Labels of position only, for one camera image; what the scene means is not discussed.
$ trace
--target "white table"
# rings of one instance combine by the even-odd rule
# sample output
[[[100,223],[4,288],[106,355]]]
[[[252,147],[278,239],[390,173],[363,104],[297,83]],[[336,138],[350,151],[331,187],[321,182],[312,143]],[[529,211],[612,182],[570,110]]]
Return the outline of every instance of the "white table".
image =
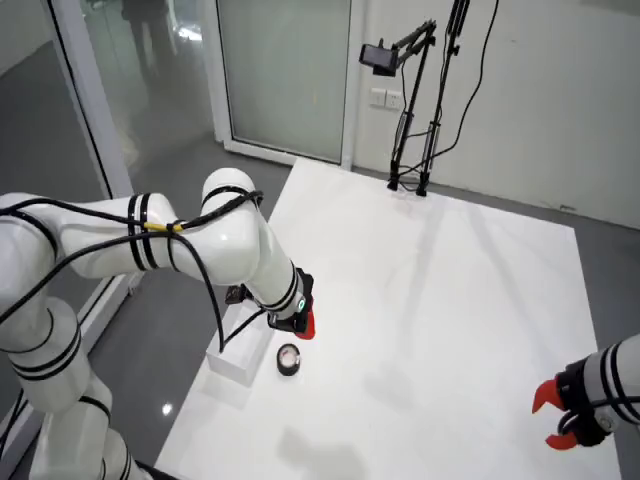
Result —
[[[620,478],[559,453],[536,387],[596,350],[571,228],[298,161],[271,225],[315,277],[316,338],[277,332],[250,389],[204,362],[157,466],[209,479]],[[298,374],[275,366],[280,345]]]

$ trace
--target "glass wall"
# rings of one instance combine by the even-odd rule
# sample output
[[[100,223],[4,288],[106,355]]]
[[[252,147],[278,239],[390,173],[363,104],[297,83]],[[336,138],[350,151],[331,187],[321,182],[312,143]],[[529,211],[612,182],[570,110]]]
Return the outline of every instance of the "glass wall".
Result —
[[[0,194],[100,200],[105,195],[51,39],[40,0],[0,2]],[[50,294],[78,312],[97,284],[67,269]],[[4,354],[0,385],[2,418],[19,389]]]
[[[218,0],[235,139],[340,161],[349,0]]]
[[[177,173],[176,152],[213,138],[198,1],[77,1],[131,181],[140,190],[155,164],[175,162]]]

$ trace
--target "wall outlet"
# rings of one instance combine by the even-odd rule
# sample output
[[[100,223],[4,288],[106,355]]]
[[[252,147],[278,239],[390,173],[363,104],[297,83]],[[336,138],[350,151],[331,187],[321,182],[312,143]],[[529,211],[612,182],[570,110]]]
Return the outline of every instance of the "wall outlet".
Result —
[[[384,107],[386,97],[387,91],[384,88],[372,88],[371,91],[369,91],[369,105]]]
[[[392,110],[402,110],[404,100],[402,93],[395,90],[387,90],[387,99],[385,100],[385,106]]]

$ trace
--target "yellow cable tie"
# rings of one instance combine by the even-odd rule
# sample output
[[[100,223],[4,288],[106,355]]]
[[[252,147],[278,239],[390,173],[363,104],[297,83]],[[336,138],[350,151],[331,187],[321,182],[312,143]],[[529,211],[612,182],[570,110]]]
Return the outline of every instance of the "yellow cable tie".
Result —
[[[146,228],[147,230],[155,230],[157,232],[166,232],[167,231],[167,227],[165,227],[164,225],[157,224],[157,223],[145,222],[144,228]]]

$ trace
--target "robotic arm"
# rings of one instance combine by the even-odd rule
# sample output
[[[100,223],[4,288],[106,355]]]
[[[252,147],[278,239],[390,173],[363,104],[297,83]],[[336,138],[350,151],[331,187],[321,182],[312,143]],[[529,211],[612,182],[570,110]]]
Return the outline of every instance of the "robotic arm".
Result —
[[[105,422],[111,394],[80,348],[74,312],[46,297],[64,265],[86,278],[174,268],[204,281],[221,351],[212,284],[246,286],[272,328],[314,336],[313,277],[285,254],[254,190],[243,172],[220,169],[206,180],[201,215],[191,221],[178,220],[161,194],[81,205],[0,197],[0,351],[32,406],[48,414],[31,478],[125,478],[125,470],[132,479],[150,478]],[[58,253],[65,258],[56,264]]]
[[[621,423],[640,425],[640,335],[568,365],[538,387],[533,413],[545,403],[567,412],[547,444],[556,450],[595,446]]]

